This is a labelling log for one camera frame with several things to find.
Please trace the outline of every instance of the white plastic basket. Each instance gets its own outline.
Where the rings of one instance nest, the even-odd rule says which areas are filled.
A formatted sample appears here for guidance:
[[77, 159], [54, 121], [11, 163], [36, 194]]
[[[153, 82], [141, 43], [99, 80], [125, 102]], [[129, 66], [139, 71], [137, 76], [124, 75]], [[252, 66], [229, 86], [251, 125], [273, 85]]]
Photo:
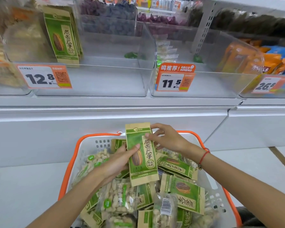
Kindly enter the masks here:
[[[200, 137], [194, 132], [178, 132], [191, 143], [204, 148], [204, 144], [202, 143]], [[74, 155], [69, 162], [64, 175], [58, 199], [61, 199], [71, 189], [71, 183], [86, 162], [85, 157], [91, 154], [96, 154], [99, 151], [102, 151], [104, 148], [107, 148], [107, 150], [110, 152], [111, 139], [113, 138], [125, 139], [125, 134], [89, 134], [81, 137], [78, 140]], [[215, 208], [221, 215], [221, 219], [216, 224], [215, 228], [231, 228], [241, 226], [241, 218], [228, 191], [226, 191], [204, 170], [198, 172], [197, 184], [208, 191], [208, 194], [206, 195], [206, 207]], [[80, 226], [78, 221], [73, 225], [73, 227]]]

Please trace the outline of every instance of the forearm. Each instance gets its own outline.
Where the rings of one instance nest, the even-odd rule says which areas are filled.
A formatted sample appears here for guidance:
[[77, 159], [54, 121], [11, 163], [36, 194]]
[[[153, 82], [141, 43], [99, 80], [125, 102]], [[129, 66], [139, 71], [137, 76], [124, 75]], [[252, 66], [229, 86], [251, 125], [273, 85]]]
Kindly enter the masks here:
[[[188, 153], [198, 163], [205, 151], [193, 146]], [[204, 157], [202, 168], [268, 228], [285, 227], [285, 194], [212, 154]]]
[[26, 228], [69, 228], [98, 190], [102, 180], [101, 173], [94, 169]]

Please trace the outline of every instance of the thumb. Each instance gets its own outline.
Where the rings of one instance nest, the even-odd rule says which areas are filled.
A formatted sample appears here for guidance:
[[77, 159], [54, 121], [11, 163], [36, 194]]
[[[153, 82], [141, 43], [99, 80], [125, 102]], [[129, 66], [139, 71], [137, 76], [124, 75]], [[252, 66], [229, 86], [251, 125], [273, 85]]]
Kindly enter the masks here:
[[138, 150], [140, 149], [140, 144], [137, 144], [135, 146], [132, 147], [132, 149], [126, 151], [124, 154], [128, 157], [128, 159], [134, 154], [136, 153]]
[[161, 137], [155, 135], [155, 134], [150, 134], [150, 133], [146, 133], [145, 137], [150, 139], [151, 141], [157, 142], [160, 144], [161, 141]]

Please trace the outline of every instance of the stack of peanut bags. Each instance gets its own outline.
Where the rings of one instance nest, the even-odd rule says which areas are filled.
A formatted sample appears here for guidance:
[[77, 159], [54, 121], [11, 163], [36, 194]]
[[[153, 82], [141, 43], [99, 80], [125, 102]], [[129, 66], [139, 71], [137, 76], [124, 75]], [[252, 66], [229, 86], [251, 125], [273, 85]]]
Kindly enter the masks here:
[[[112, 139], [111, 153], [124, 143], [140, 149], [129, 159], [129, 169], [102, 187], [82, 210], [84, 226], [98, 228], [210, 228], [219, 218], [205, 208], [205, 189], [196, 185], [196, 164], [169, 150], [156, 151], [145, 138], [150, 123], [125, 125], [126, 139]], [[90, 155], [73, 185], [110, 156], [107, 149]]]

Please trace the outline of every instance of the person's right arm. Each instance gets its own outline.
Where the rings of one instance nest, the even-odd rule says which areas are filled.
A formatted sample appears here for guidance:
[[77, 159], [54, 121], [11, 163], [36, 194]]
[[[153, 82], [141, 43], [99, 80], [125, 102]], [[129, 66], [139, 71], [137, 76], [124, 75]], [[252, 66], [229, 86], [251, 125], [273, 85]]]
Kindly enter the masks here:
[[[151, 125], [151, 128], [158, 128], [158, 130], [154, 134], [146, 134], [146, 137], [154, 141], [155, 145], [160, 144], [157, 149], [167, 148], [196, 163], [200, 162], [206, 152], [187, 141], [169, 125], [156, 123]], [[266, 227], [285, 228], [285, 194], [229, 165], [211, 153], [206, 154], [201, 167]]]

